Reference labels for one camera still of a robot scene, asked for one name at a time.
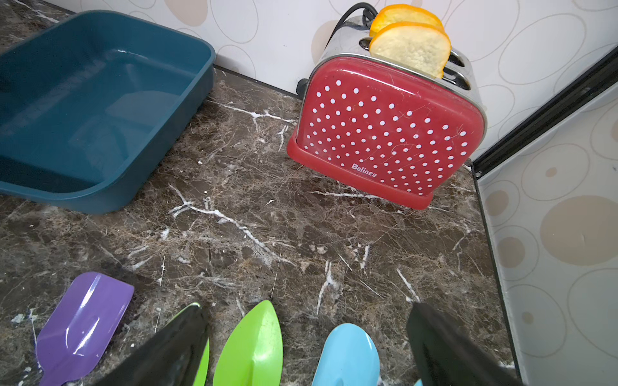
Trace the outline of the light blue shovel mint handle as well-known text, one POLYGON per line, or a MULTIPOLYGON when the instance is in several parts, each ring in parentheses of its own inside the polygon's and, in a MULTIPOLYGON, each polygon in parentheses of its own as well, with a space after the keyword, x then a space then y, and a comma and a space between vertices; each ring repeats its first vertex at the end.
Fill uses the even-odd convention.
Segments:
POLYGON ((378 350, 359 326, 344 323, 329 334, 312 385, 376 386, 380 377, 378 350))

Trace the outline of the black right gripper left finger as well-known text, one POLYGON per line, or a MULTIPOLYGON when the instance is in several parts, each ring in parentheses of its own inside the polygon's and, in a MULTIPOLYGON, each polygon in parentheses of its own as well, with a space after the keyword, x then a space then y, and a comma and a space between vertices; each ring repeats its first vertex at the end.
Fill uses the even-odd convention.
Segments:
POLYGON ((99 385, 178 385, 182 369, 180 344, 174 335, 180 328, 165 326, 98 381, 99 385))

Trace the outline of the purple shovel pink handle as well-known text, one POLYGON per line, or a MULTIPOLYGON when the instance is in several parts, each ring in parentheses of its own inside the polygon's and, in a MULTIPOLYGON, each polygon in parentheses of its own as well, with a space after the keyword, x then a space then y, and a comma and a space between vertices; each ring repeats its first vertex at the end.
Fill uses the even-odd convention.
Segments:
POLYGON ((135 288, 103 273, 77 276, 37 338, 41 385, 78 381, 105 353, 135 288))

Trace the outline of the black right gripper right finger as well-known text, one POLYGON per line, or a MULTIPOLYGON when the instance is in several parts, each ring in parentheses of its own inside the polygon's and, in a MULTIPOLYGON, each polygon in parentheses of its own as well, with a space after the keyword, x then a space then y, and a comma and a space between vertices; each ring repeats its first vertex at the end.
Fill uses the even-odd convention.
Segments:
POLYGON ((413 305, 407 336, 421 385, 521 384, 426 303, 413 305))

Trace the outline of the green shovel orange handle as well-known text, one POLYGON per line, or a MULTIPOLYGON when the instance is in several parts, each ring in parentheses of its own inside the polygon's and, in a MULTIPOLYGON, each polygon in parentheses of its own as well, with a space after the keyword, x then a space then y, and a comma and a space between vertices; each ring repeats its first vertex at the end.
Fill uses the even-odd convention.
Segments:
POLYGON ((205 385, 209 371, 209 320, 204 307, 193 302, 178 312, 167 324, 180 328, 174 335, 180 344, 182 369, 178 385, 205 385))

